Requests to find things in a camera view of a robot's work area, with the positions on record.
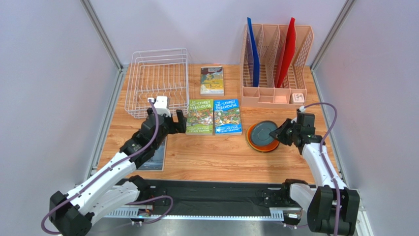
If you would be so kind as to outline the dark brown plate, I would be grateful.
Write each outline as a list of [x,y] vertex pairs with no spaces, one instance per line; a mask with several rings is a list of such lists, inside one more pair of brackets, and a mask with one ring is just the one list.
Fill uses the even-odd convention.
[[277,128],[277,124],[270,120],[257,123],[251,132],[251,141],[257,146],[266,146],[270,144],[274,138],[269,136],[271,131]]

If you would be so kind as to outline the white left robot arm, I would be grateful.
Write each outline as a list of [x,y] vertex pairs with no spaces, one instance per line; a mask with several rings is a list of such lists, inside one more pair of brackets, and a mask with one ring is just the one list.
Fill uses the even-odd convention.
[[113,187],[128,174],[150,160],[169,134],[185,133],[186,118],[176,111],[177,121],[167,108],[154,104],[141,128],[97,173],[74,189],[50,197],[50,210],[41,221],[41,229],[50,235],[85,236],[92,226],[123,205],[142,204],[149,186],[140,176],[133,176],[117,189]]

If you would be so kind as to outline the green plate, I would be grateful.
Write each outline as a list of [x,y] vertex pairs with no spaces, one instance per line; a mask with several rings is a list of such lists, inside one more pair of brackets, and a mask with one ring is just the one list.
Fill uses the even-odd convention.
[[249,133],[249,132],[246,132],[245,138],[246,138],[246,142],[247,142],[247,144],[248,144],[251,148],[254,148],[254,146],[253,146],[253,144],[252,144],[252,142],[251,142],[251,138],[250,138],[250,133]]

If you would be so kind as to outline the orange plate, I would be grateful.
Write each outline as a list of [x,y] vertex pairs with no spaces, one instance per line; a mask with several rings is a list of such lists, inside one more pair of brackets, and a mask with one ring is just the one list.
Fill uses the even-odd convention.
[[[253,124],[252,126],[249,127],[249,129],[247,130],[247,132],[250,133],[253,131],[254,127],[256,126],[256,124]],[[277,140],[273,140],[270,144],[266,145],[266,146],[257,146],[254,143],[252,143],[254,146],[254,150],[258,151],[258,152],[262,152],[262,153],[267,153],[267,152],[272,152],[275,149],[278,148],[280,142]]]

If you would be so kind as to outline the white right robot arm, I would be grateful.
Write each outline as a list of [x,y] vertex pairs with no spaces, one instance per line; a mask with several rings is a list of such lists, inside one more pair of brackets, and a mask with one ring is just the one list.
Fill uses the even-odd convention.
[[315,133],[314,121],[315,115],[300,107],[295,119],[286,119],[269,134],[281,144],[295,145],[315,180],[316,191],[303,181],[287,180],[288,198],[307,213],[310,231],[352,236],[356,229],[360,196],[339,177],[328,156],[325,138]]

